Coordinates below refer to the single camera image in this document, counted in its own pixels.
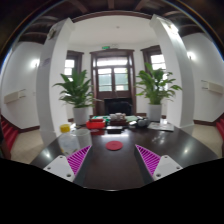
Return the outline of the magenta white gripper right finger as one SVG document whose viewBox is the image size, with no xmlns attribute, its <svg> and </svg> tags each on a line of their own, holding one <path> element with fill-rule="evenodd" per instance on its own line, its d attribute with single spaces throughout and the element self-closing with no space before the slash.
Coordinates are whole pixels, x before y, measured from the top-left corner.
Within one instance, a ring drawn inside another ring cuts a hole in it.
<svg viewBox="0 0 224 224">
<path fill-rule="evenodd" d="M 159 156 L 140 145 L 136 145 L 136 150 L 143 161 L 143 166 L 154 181 L 182 169 L 182 167 L 168 155 Z"/>
</svg>

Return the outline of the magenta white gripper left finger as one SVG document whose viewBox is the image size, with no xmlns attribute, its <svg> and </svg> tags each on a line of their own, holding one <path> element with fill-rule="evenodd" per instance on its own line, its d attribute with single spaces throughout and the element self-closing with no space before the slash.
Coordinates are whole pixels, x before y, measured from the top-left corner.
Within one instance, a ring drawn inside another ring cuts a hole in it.
<svg viewBox="0 0 224 224">
<path fill-rule="evenodd" d="M 59 155 L 44 167 L 44 170 L 67 181 L 73 182 L 90 149 L 91 146 L 86 146 L 69 156 Z"/>
</svg>

